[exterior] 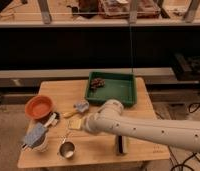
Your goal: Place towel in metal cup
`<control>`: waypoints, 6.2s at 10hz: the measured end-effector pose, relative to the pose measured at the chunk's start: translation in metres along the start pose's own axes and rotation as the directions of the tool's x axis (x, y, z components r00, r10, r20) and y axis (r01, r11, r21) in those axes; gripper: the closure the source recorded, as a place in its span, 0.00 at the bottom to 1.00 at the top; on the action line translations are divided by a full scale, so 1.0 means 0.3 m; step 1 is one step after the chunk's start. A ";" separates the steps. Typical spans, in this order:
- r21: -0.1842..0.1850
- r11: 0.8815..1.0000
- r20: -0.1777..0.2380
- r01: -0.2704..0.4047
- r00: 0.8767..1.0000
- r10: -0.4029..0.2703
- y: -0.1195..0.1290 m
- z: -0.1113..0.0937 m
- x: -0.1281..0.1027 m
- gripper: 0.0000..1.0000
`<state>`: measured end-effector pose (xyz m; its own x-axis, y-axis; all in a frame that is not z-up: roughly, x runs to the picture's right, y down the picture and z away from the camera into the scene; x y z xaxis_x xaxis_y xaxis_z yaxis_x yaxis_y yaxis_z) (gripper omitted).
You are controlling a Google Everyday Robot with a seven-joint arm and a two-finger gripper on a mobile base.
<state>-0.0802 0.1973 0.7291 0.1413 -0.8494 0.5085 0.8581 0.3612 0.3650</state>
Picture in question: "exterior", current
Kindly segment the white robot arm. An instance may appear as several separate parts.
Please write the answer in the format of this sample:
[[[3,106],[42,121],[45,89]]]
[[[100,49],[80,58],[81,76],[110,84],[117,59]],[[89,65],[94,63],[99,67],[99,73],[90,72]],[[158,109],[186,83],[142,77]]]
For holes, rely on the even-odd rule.
[[[200,153],[200,121],[139,119],[123,116],[118,100],[106,101],[95,113],[69,122],[71,130],[106,132]]]

